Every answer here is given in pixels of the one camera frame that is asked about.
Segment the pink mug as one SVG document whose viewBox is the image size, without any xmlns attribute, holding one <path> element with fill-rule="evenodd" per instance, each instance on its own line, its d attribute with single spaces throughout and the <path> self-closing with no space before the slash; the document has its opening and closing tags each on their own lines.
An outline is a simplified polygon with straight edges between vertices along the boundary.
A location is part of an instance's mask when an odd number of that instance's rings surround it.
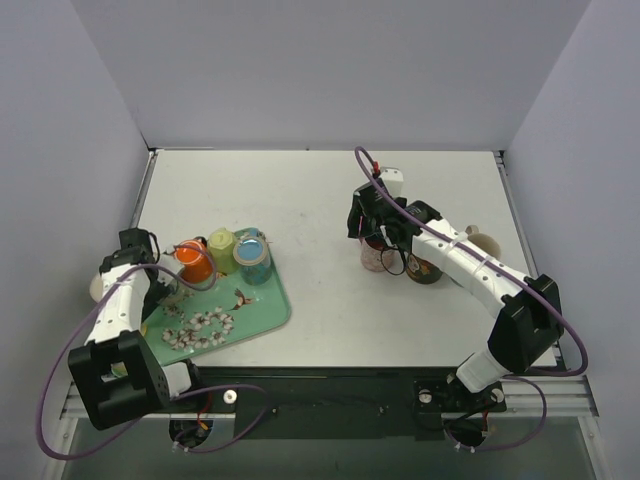
<svg viewBox="0 0 640 480">
<path fill-rule="evenodd" d="M 396 250 L 383 239 L 367 237 L 361 240 L 360 261 L 369 271 L 390 273 L 396 261 Z"/>
</svg>

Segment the black gold-rimmed mug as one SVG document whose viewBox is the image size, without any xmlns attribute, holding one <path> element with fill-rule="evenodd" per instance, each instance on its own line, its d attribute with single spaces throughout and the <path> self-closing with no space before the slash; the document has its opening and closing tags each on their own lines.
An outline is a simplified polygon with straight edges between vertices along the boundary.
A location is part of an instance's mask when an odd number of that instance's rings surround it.
<svg viewBox="0 0 640 480">
<path fill-rule="evenodd" d="M 421 285 L 434 284 L 443 275 L 443 272 L 438 267 L 413 254 L 407 256 L 406 273 L 412 281 Z"/>
</svg>

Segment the pale green mug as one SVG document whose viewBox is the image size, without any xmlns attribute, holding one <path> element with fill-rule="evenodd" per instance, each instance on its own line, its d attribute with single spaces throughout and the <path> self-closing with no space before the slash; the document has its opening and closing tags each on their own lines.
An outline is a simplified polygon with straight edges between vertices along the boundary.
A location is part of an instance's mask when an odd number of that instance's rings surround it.
<svg viewBox="0 0 640 480">
<path fill-rule="evenodd" d="M 217 271 L 221 274 L 232 274 L 238 268 L 234 257 L 237 238 L 226 228 L 219 228 L 212 232 L 207 241 L 208 251 L 213 258 Z"/>
</svg>

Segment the blue floral mug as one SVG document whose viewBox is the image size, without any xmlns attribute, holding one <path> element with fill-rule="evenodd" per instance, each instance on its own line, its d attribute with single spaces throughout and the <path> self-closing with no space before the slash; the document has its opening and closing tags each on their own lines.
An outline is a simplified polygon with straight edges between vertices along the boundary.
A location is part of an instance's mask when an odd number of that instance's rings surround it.
<svg viewBox="0 0 640 480">
<path fill-rule="evenodd" d="M 240 232 L 233 256 L 245 283 L 258 286 L 271 278 L 271 254 L 264 234 L 259 229 L 248 228 Z"/>
</svg>

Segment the beige bird mug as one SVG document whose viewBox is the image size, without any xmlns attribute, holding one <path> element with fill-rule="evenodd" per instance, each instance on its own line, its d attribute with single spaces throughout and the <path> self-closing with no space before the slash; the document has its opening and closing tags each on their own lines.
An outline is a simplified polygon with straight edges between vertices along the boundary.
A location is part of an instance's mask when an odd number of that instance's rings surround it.
<svg viewBox="0 0 640 480">
<path fill-rule="evenodd" d="M 490 235 L 480 231 L 476 225 L 468 225 L 465 229 L 468 240 L 478 248 L 482 249 L 486 254 L 500 260 L 502 250 L 499 243 Z"/>
</svg>

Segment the yellow mug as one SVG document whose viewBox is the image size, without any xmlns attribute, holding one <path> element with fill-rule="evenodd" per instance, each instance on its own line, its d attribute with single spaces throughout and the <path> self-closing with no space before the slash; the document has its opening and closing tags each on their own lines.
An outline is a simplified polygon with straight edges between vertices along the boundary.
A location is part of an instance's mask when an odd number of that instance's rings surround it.
<svg viewBox="0 0 640 480">
<path fill-rule="evenodd" d="M 111 365 L 111 374 L 114 378 L 124 378 L 128 375 L 126 366 L 120 362 Z"/>
</svg>

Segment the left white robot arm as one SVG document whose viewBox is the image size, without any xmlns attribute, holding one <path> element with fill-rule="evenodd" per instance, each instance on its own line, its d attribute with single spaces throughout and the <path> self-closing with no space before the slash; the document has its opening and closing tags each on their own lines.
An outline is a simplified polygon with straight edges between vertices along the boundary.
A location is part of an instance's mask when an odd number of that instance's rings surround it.
<svg viewBox="0 0 640 480">
<path fill-rule="evenodd" d="M 189 360 L 163 367 L 144 338 L 145 321 L 178 290 L 182 267 L 140 228 L 119 233 L 120 248 L 99 268 L 102 298 L 94 326 L 68 366 L 92 425 L 106 430 L 167 408 L 200 408 L 204 384 Z"/>
</svg>

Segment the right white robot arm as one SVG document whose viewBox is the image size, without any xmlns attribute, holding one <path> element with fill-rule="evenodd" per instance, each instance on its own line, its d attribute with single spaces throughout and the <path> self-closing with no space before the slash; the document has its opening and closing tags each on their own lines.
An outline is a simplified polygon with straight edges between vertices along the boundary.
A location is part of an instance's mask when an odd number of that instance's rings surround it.
<svg viewBox="0 0 640 480">
<path fill-rule="evenodd" d="M 354 191 L 348 236 L 371 235 L 432 264 L 495 319 L 486 346 L 464 360 L 446 386 L 449 402 L 468 409 L 489 385 L 529 370 L 563 335 L 555 317 L 560 312 L 557 285 L 545 275 L 533 279 L 502 265 L 426 203 L 398 197 L 392 205 L 383 197 L 386 192 L 382 181 Z"/>
</svg>

